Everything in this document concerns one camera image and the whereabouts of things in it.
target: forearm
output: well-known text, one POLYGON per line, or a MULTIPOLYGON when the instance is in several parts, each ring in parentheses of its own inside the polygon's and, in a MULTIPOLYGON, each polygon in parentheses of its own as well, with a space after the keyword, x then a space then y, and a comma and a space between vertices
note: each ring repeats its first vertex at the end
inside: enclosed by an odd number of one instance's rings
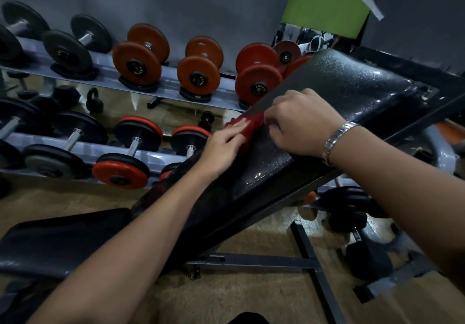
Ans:
POLYGON ((92 254, 29 323, 127 323, 162 270, 193 204, 212 181, 195 167, 92 254))
POLYGON ((341 137, 330 161, 362 186, 444 271, 453 271, 465 251, 465 181, 361 127, 341 137))

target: green panel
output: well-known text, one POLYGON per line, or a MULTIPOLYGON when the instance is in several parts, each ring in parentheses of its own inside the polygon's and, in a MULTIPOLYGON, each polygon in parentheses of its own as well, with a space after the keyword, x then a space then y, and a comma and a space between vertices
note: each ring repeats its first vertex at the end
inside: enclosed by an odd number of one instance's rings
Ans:
POLYGON ((283 21, 356 38, 368 13, 361 0, 289 0, 283 21))

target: gray wall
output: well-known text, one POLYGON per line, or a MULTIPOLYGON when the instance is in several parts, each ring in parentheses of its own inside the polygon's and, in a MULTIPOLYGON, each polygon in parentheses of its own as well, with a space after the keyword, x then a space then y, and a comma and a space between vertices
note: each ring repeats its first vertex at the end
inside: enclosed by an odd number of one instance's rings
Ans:
POLYGON ((116 40, 135 23, 158 27, 171 47, 171 62, 184 57, 186 43, 208 35, 223 47, 223 71, 235 71, 237 53, 248 43, 271 43, 287 0, 20 0, 32 6, 51 28, 69 32, 77 13, 96 17, 116 40))
POLYGON ((465 71, 465 0, 377 0, 362 44, 452 73, 465 71))

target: metal rack shelf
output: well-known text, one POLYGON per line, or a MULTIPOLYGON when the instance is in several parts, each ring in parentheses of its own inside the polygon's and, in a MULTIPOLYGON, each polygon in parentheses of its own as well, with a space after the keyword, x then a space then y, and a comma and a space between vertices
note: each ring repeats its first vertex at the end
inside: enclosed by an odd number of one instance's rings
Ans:
MULTIPOLYGON (((65 144, 66 140, 60 139, 60 138, 52 138, 48 136, 13 133, 6 139, 6 141, 9 144, 14 145, 20 151, 22 151, 26 146, 32 145, 32 144, 47 144, 47 145, 52 145, 52 146, 61 148, 65 144)), ((94 165, 97 158, 103 154, 108 154, 108 153, 125 154, 127 150, 128 149, 125 147, 92 144, 92 143, 87 143, 87 142, 77 142, 76 145, 73 147, 73 154, 79 156, 86 164, 94 165)), ((157 152, 138 150, 136 152, 135 157, 141 160, 142 162, 144 162, 148 166, 151 172, 151 176, 145 188, 150 188, 152 186, 152 183, 158 181, 158 176, 160 175, 161 170, 166 165, 170 163, 174 163, 174 162, 183 162, 186 159, 186 157, 178 156, 176 155, 174 151, 170 149, 164 149, 164 148, 160 148, 159 151, 157 152)), ((13 170, 12 169, 0 169, 0 172, 43 177, 42 175, 32 172, 30 169, 27 169, 27 168, 13 169, 13 170)), ((77 181, 101 183, 99 180, 96 180, 93 177, 86 178, 86 179, 79 179, 77 181)))
MULTIPOLYGON (((58 75, 50 69, 50 66, 54 63, 54 61, 46 52, 44 45, 41 41, 26 39, 22 37, 18 37, 18 40, 23 46, 25 52, 31 58, 33 58, 33 62, 30 63, 28 67, 23 69, 10 68, 2 65, 0 65, 0 68, 9 71, 43 76, 47 78, 73 81, 91 86, 108 87, 112 89, 123 90, 142 95, 161 97, 165 99, 184 101, 188 103, 192 102, 186 100, 179 94, 180 84, 176 74, 176 68, 166 66, 162 67, 160 86, 156 91, 151 93, 136 91, 127 88, 118 81, 119 73, 113 65, 113 58, 111 54, 105 55, 101 53, 91 52, 93 64, 100 71, 98 77, 95 80, 89 81, 70 80, 61 77, 60 75, 58 75)), ((245 110, 239 106, 238 97, 236 95, 236 91, 234 90, 234 82, 235 80, 233 79, 221 78, 219 88, 212 94, 212 100, 209 103, 196 104, 244 112, 245 110)))

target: kettlebell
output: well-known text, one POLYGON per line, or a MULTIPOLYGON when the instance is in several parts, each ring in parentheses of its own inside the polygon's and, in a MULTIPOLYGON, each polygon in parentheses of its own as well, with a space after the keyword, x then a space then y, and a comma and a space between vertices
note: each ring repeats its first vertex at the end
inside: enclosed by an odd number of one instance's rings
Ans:
POLYGON ((103 112, 103 102, 99 99, 99 91, 96 87, 87 92, 85 107, 87 107, 91 115, 98 115, 103 112))

